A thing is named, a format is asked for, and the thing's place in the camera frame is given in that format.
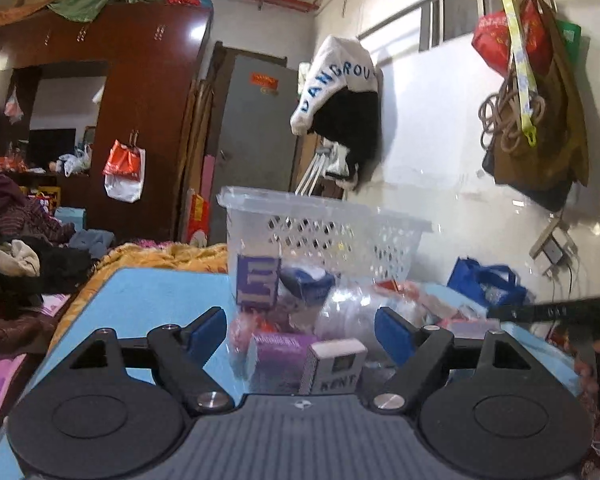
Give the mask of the clear plastic perforated basket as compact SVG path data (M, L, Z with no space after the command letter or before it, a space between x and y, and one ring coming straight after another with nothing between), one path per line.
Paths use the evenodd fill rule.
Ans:
M231 278L246 256L313 264L357 280L404 281L432 231L427 220L345 200L239 186L224 186L216 200L226 211Z

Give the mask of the crumpled clear plastic bag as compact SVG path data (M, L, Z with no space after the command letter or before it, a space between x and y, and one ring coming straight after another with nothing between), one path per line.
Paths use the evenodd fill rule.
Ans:
M414 282L396 284L397 290L373 285L347 284L330 290L313 325L319 340L357 339L366 347L367 359L389 362L375 336L375 314L382 307L398 312L415 327L454 318L458 307L426 292Z

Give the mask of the blue fabric tote bag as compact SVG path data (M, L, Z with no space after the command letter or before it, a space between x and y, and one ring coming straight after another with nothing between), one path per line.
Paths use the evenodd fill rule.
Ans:
M528 295L528 289L506 264L483 266L471 258L456 260L446 286L487 309L519 306Z

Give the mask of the white Kent cigarette box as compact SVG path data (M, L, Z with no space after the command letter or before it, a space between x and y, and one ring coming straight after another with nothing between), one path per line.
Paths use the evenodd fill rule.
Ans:
M367 348L355 338L310 344L299 393L302 396L355 393L366 356Z

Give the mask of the purple small box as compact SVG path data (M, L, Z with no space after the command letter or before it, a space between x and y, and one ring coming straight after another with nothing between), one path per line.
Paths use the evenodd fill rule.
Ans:
M250 393L295 394L313 335L255 332L246 357Z

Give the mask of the blue white lettered box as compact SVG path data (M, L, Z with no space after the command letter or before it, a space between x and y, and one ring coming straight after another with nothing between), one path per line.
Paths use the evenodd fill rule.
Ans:
M276 306L282 260L237 256L236 304L242 309L270 310Z

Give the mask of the brown hanging bag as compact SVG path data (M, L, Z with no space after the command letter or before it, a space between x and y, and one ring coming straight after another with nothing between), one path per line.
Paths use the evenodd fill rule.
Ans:
M515 65L497 92L480 104L482 169L498 185L506 185L544 209L565 206L573 183L588 185L588 134L584 109L571 58L559 22L550 6L539 0L542 21L553 45L545 76L533 73L538 93L532 96L531 122L535 144L521 129Z

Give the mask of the dark clothes pile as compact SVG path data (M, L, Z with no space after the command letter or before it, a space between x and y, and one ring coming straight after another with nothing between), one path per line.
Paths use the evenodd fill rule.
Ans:
M90 253L69 246L75 232L0 174L0 356L46 346L57 321L44 299L72 296L90 277Z

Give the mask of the red white plastic bag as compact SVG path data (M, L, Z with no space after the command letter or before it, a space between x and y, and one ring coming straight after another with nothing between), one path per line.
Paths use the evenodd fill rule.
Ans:
M104 188L107 196L123 203L135 203L142 197L146 152L137 146L114 141L105 167Z

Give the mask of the grey metal door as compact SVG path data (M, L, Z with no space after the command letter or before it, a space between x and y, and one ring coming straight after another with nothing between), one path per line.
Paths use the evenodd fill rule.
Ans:
M289 119L297 105L298 73L282 58L214 47L208 79L213 108L208 153L214 157L209 242L226 240L224 186L289 190L297 140Z

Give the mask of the dark red wooden wardrobe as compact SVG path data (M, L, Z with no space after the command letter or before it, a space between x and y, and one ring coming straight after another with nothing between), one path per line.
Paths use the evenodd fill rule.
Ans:
M187 101L211 21L211 10L203 6L118 2L91 23L44 10L0 26L0 69L65 62L107 66L85 205L91 228L120 240L174 237ZM129 204L106 194L102 168L114 142L131 139L146 159L142 195Z

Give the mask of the white black hanging garment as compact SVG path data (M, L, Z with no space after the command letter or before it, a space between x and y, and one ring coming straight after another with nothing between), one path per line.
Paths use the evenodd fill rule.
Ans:
M379 119L379 82L370 52L356 39L327 36L306 74L291 133L326 140L330 154L324 177L353 190L375 158Z

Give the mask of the red hanging plastic bag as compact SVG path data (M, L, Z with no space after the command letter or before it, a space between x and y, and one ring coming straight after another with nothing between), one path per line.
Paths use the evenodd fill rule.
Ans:
M545 76L553 59L550 33L542 21L539 0L521 0L519 18L526 40L526 52L535 75ZM471 45L486 65L505 77L510 61L510 32L504 10L482 16L472 36Z

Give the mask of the wall power socket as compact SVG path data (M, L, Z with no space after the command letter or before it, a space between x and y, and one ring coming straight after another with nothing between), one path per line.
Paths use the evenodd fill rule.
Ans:
M562 218L552 217L531 246L529 256L541 275L550 275L562 268L571 270L577 252L568 224Z

